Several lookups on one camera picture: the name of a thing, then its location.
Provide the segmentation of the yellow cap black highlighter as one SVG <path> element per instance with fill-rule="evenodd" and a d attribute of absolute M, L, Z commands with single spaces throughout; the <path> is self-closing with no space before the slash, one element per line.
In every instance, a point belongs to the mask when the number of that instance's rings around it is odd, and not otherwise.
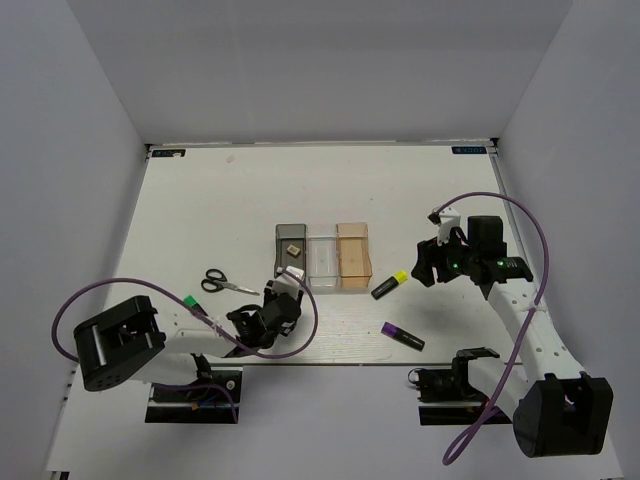
<path fill-rule="evenodd" d="M 393 275 L 391 275 L 389 278 L 387 278 L 384 282 L 376 286 L 371 291 L 372 298 L 374 300 L 379 300 L 383 298 L 384 296 L 388 295 L 390 292 L 395 290 L 398 286 L 406 282 L 407 279 L 408 279 L 408 274 L 404 270 L 400 270 L 394 273 Z"/>

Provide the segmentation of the black handled scissors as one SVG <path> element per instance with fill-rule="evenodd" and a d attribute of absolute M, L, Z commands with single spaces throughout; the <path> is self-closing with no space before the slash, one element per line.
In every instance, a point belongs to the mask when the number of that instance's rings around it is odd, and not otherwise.
<path fill-rule="evenodd" d="M 201 280 L 200 285 L 201 288 L 208 293 L 217 293 L 222 290 L 230 290 L 246 295 L 259 295 L 258 291 L 230 282 L 224 272 L 216 268 L 208 269 L 205 272 L 205 276 Z"/>

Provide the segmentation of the purple cap black highlighter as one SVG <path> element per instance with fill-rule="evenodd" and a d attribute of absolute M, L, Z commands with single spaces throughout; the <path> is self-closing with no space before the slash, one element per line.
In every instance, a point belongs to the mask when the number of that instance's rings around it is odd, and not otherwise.
<path fill-rule="evenodd" d="M 389 322 L 383 324 L 381 333 L 413 350 L 422 351 L 424 349 L 425 342 L 422 339 Z"/>

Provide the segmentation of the green cap black highlighter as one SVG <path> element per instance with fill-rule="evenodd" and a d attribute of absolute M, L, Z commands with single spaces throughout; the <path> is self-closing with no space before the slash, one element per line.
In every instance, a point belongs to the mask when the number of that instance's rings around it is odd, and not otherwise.
<path fill-rule="evenodd" d="M 188 305 L 192 310 L 197 311 L 199 314 L 207 316 L 207 312 L 199 304 L 199 302 L 191 295 L 183 299 L 184 303 Z"/>

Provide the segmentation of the beige rectangular eraser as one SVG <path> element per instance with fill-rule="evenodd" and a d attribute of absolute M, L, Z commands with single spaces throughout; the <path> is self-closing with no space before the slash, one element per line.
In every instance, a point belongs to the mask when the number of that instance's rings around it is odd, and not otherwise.
<path fill-rule="evenodd" d="M 294 245 L 294 244 L 289 244 L 287 249 L 286 249 L 286 252 L 290 256 L 292 256 L 294 258 L 297 258 L 301 254 L 301 249 L 299 247 L 297 247 L 296 245 Z"/>

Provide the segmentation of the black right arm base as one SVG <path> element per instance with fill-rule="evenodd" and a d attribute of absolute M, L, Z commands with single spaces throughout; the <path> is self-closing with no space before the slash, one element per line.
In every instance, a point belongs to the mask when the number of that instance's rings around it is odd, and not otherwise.
<path fill-rule="evenodd" d="M 422 426 L 469 426 L 489 408 L 505 370 L 505 362 L 490 348 L 459 350 L 447 368 L 415 368 L 408 382 L 419 391 Z M 530 384 L 512 370 L 492 407 L 490 424 L 515 423 L 515 430 L 529 422 L 526 405 Z"/>

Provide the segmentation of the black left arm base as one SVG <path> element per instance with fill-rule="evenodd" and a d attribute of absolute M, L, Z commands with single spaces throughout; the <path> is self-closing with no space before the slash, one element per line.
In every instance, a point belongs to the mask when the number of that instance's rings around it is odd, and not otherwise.
<path fill-rule="evenodd" d="M 213 367 L 204 355 L 191 355 L 196 379 L 185 386 L 154 384 L 147 403 L 148 424 L 236 424 L 239 420 L 243 369 Z"/>

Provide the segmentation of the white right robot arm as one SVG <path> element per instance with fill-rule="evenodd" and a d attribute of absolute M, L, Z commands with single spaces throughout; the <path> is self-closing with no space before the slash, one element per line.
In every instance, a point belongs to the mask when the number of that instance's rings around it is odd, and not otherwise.
<path fill-rule="evenodd" d="M 476 418 L 510 422 L 520 450 L 529 458 L 597 455 L 604 446 L 613 391 L 571 355 L 550 315 L 536 302 L 533 275 L 520 257 L 507 254 L 498 216 L 471 216 L 468 228 L 452 209 L 429 217 L 436 237 L 417 245 L 411 275 L 426 287 L 469 278 L 496 312 L 517 349 L 522 373 L 511 371 L 490 347 L 461 349 L 447 369 L 416 369 L 408 377 L 425 407 L 446 403 L 449 422 L 467 417 L 460 408 L 476 403 Z"/>

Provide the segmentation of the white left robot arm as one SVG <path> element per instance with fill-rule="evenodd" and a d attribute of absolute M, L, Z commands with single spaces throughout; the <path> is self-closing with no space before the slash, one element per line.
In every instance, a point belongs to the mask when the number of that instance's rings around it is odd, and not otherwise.
<path fill-rule="evenodd" d="M 105 391 L 128 380 L 177 385 L 199 399 L 211 387 L 206 355 L 229 359 L 269 349 L 301 316 L 303 294 L 267 293 L 264 305 L 245 305 L 227 313 L 234 333 L 223 336 L 213 319 L 197 317 L 161 324 L 151 299 L 138 295 L 82 322 L 74 331 L 86 390 Z"/>

